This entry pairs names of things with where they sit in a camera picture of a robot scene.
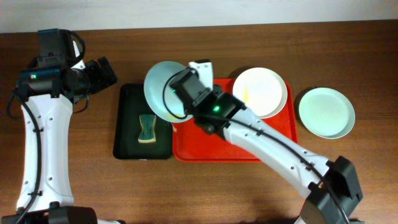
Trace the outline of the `light blue plate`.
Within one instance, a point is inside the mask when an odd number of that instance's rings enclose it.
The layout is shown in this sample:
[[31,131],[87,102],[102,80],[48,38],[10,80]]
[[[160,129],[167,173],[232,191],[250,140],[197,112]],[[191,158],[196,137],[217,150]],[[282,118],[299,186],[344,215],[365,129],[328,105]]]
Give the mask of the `light blue plate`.
[[186,66],[178,62],[159,62],[147,72],[144,80],[144,95],[147,104],[158,117],[171,123],[182,123],[193,118],[192,115],[185,114],[182,102],[171,87],[166,86],[165,99],[163,99],[166,81],[185,68]]

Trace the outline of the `green and yellow sponge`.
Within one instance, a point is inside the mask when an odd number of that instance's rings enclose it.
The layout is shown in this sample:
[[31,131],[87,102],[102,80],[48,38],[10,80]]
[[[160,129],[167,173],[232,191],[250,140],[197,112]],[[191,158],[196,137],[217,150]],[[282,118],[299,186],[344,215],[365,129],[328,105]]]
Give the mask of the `green and yellow sponge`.
[[156,136],[155,136],[156,115],[142,114],[139,116],[139,122],[141,125],[141,132],[138,137],[138,142],[142,144],[156,142]]

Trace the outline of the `white plate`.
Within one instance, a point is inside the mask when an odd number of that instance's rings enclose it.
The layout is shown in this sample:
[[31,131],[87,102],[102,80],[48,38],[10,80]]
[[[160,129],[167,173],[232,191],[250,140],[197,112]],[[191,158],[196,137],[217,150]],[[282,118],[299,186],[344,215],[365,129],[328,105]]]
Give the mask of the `white plate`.
[[276,72],[262,67],[241,73],[234,81],[232,93],[260,118],[280,113],[288,97],[285,81]]

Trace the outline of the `pale green plate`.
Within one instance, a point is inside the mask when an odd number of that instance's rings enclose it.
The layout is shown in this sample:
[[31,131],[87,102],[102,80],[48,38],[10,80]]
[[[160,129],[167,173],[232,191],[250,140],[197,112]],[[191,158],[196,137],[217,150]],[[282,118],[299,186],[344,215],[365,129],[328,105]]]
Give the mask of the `pale green plate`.
[[298,115],[311,133],[325,139],[346,136],[356,121],[350,100],[342,93],[324,87],[314,88],[303,95],[298,104]]

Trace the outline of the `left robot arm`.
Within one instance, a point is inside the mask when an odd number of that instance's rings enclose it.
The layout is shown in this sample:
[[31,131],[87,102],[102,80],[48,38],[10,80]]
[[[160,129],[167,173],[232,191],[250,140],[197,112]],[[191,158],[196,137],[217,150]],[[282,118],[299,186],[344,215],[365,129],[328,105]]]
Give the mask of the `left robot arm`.
[[25,125],[23,183],[17,211],[1,223],[102,223],[74,204],[68,175],[68,130],[80,100],[115,84],[106,57],[83,62],[86,46],[74,31],[40,30],[40,54],[21,71],[12,98]]

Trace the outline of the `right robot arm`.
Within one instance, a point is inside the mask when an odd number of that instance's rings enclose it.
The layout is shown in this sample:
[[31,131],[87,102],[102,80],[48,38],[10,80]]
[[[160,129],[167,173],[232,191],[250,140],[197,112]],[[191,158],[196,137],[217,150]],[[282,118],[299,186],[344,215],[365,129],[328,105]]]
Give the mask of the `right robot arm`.
[[204,132],[256,156],[305,198],[297,223],[350,223],[363,193],[355,166],[347,158],[339,156],[332,162],[303,148],[233,95],[217,94],[205,86],[195,68],[173,74],[165,86]]

